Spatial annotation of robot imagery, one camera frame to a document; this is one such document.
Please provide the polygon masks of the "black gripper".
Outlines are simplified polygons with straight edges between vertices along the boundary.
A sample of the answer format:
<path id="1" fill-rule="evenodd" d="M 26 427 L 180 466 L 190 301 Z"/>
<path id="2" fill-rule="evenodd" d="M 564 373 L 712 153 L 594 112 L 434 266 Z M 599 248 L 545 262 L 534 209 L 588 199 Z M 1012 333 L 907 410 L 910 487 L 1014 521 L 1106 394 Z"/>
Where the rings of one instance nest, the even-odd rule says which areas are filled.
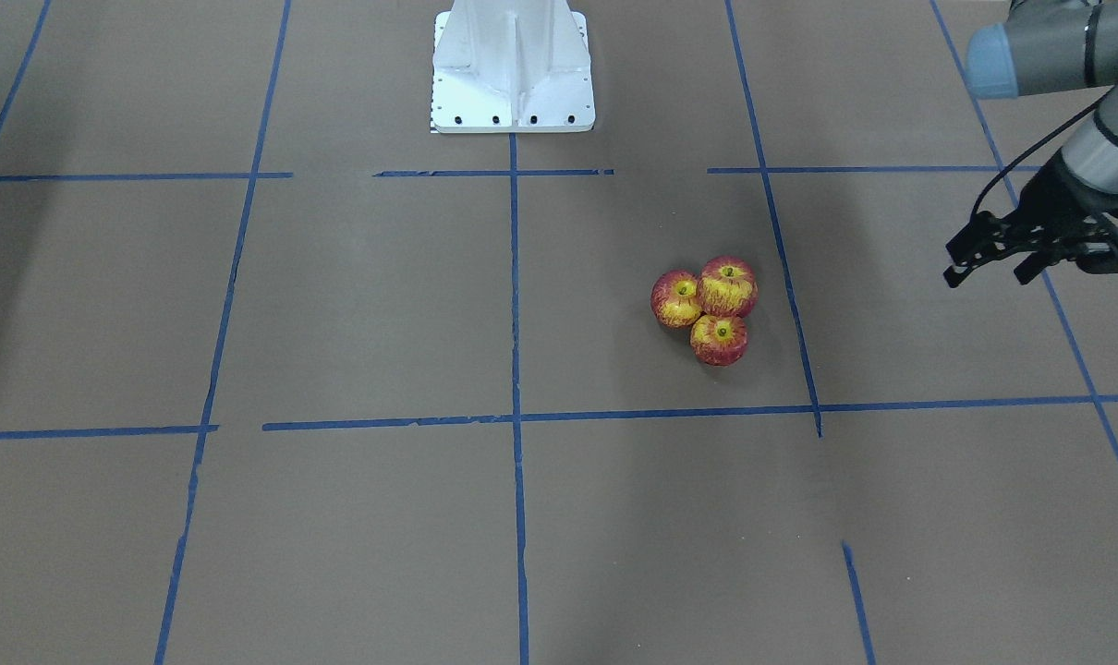
<path id="1" fill-rule="evenodd" d="M 1090 274 L 1118 274 L 1118 193 L 1087 184 L 1061 152 L 1021 189 L 1018 206 L 1005 218 L 1018 240 L 999 231 L 960 231 L 946 244 L 951 265 L 942 279 L 956 289 L 973 270 L 1024 253 L 1014 275 L 1027 285 L 1058 262 L 1074 262 Z"/>

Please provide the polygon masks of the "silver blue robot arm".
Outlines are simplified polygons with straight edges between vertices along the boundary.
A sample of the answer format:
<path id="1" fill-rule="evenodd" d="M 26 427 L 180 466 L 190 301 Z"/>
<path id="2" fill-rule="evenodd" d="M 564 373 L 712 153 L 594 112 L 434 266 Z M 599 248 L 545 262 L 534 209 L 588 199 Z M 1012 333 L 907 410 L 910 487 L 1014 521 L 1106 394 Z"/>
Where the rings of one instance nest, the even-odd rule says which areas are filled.
<path id="1" fill-rule="evenodd" d="M 970 38 L 966 79 L 977 99 L 1096 88 L 1103 96 L 1065 122 L 1071 136 L 1021 189 L 1011 213 L 973 208 L 947 243 L 944 281 L 957 287 L 1015 254 L 1021 284 L 1058 262 L 1118 273 L 1118 1 L 1014 1 L 1006 21 Z"/>

